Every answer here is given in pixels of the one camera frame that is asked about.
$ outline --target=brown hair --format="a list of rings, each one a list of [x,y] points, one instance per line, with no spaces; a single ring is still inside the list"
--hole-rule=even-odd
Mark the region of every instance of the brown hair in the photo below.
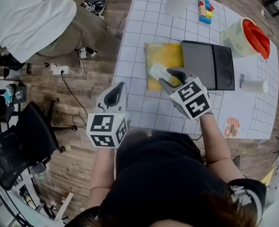
[[[233,202],[230,195],[218,197],[204,194],[199,198],[195,212],[189,211],[191,216],[200,216],[191,224],[194,227],[220,226],[220,227],[255,227],[257,216],[255,210]],[[86,218],[80,221],[78,227],[119,227],[113,218],[95,220]]]

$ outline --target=person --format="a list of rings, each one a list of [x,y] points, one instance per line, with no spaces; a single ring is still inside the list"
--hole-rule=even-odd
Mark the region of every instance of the person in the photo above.
[[[254,227],[266,187],[235,166],[212,113],[200,117],[206,165],[188,135],[131,131],[99,148],[88,209],[67,227]]]
[[[19,62],[79,65],[79,49],[115,56],[107,23],[73,0],[0,0],[0,46]]]

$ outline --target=power strip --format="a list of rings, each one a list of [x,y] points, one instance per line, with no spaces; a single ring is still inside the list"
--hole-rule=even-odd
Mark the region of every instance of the power strip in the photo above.
[[[52,64],[50,70],[52,70],[53,75],[60,75],[62,71],[64,71],[63,74],[69,73],[68,66],[56,66],[55,64]]]

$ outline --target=chair wheel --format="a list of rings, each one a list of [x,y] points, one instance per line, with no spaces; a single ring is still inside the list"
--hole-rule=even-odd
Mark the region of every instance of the chair wheel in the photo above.
[[[59,98],[58,98],[58,97],[54,98],[54,99],[53,99],[53,102],[54,102],[55,104],[59,103]]]

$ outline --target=white cable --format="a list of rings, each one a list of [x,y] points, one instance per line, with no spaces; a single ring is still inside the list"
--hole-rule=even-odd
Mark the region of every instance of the white cable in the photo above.
[[[82,72],[80,73],[80,74],[76,74],[74,71],[72,71],[70,68],[68,69],[69,71],[71,71],[74,75],[76,75],[76,76],[80,76],[80,75],[82,75],[83,74],[83,72],[84,72],[84,65],[83,65],[83,63],[82,63],[82,61],[81,61],[81,58],[79,57],[79,62],[81,63],[81,66],[82,66]]]

